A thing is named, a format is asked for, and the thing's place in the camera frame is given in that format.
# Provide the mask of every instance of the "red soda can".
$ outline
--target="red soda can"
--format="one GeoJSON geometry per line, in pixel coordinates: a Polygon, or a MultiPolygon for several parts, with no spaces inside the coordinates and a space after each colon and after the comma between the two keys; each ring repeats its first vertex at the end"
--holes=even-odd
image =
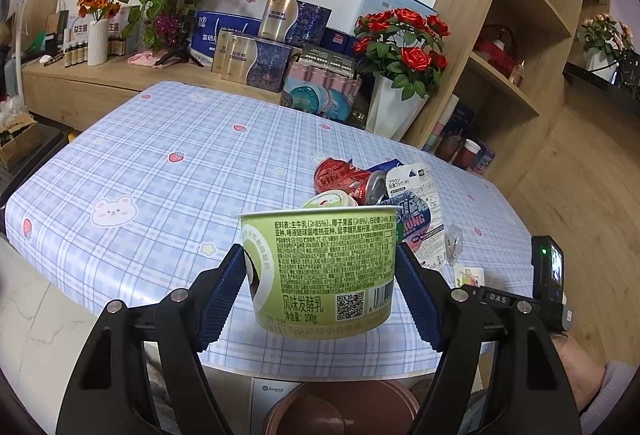
{"type": "Polygon", "coordinates": [[[314,173],[316,191],[342,190],[360,206],[378,204],[386,194],[386,173],[356,168],[345,160],[324,159],[314,173]]]}

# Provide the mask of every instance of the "white vase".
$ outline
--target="white vase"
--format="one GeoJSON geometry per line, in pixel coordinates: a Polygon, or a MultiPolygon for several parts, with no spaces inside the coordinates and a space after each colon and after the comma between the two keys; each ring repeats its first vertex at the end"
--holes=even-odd
{"type": "Polygon", "coordinates": [[[402,89],[391,88],[388,78],[376,78],[366,129],[383,138],[400,141],[429,99],[418,94],[402,101],[402,89]]]}
{"type": "Polygon", "coordinates": [[[613,77],[614,73],[616,73],[616,69],[618,68],[617,63],[614,63],[611,67],[607,67],[607,65],[609,65],[610,63],[611,62],[609,61],[609,59],[607,59],[606,54],[604,54],[601,50],[592,48],[587,51],[587,70],[593,71],[596,69],[601,69],[594,72],[594,74],[600,76],[608,82],[611,81],[611,78],[613,77]]]}
{"type": "Polygon", "coordinates": [[[109,44],[109,21],[102,20],[89,22],[89,57],[87,65],[100,65],[107,61],[107,46],[109,44]]]}

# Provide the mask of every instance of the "barcode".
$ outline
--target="barcode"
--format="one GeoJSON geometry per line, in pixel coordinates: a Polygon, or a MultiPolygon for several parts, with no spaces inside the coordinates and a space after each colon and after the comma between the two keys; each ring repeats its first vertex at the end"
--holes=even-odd
{"type": "Polygon", "coordinates": [[[375,312],[376,310],[384,307],[394,294],[394,281],[384,283],[379,287],[375,287],[369,290],[369,312],[375,312]]]}
{"type": "Polygon", "coordinates": [[[364,314],[364,291],[353,294],[338,294],[335,297],[335,319],[337,321],[359,318],[364,314]]]}

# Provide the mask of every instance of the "pink cloth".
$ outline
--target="pink cloth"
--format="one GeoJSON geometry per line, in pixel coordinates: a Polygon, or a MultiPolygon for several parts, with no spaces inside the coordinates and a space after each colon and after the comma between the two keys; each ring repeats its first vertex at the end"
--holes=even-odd
{"type": "Polygon", "coordinates": [[[144,52],[134,54],[132,57],[130,57],[127,60],[127,63],[130,63],[132,65],[142,65],[143,67],[151,67],[152,69],[164,69],[165,67],[168,67],[169,65],[173,65],[175,62],[178,61],[178,59],[174,57],[174,58],[171,58],[166,63],[163,63],[162,65],[156,65],[156,62],[159,59],[161,59],[161,57],[164,56],[166,53],[167,53],[166,49],[162,49],[157,54],[154,54],[153,49],[145,50],[144,52]]]}

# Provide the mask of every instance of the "red rose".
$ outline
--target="red rose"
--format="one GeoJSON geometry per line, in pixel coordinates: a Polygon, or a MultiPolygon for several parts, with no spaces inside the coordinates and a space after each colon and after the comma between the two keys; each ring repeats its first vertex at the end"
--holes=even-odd
{"type": "Polygon", "coordinates": [[[379,33],[387,30],[389,24],[387,22],[371,22],[369,28],[372,32],[379,33]]]}
{"type": "Polygon", "coordinates": [[[442,54],[438,54],[434,50],[429,51],[429,57],[431,58],[431,64],[436,66],[440,70],[447,68],[447,59],[442,54]]]}
{"type": "Polygon", "coordinates": [[[362,38],[362,40],[357,41],[356,43],[353,44],[353,51],[356,54],[363,54],[367,51],[367,47],[369,46],[369,43],[371,43],[373,41],[373,38],[370,36],[367,36],[366,38],[362,38]]]}
{"type": "Polygon", "coordinates": [[[431,27],[439,36],[445,37],[451,34],[449,32],[449,27],[445,24],[441,19],[439,19],[435,14],[430,14],[427,16],[427,24],[431,27]]]}
{"type": "Polygon", "coordinates": [[[413,70],[421,72],[431,65],[431,57],[427,56],[420,47],[402,47],[400,54],[402,61],[413,70]]]}
{"type": "Polygon", "coordinates": [[[401,22],[414,25],[415,27],[422,27],[424,25],[422,15],[411,9],[396,9],[396,16],[401,22]]]}
{"type": "Polygon", "coordinates": [[[385,12],[379,12],[378,14],[371,14],[371,21],[372,22],[386,22],[389,18],[391,18],[394,15],[393,11],[385,11],[385,12]]]}

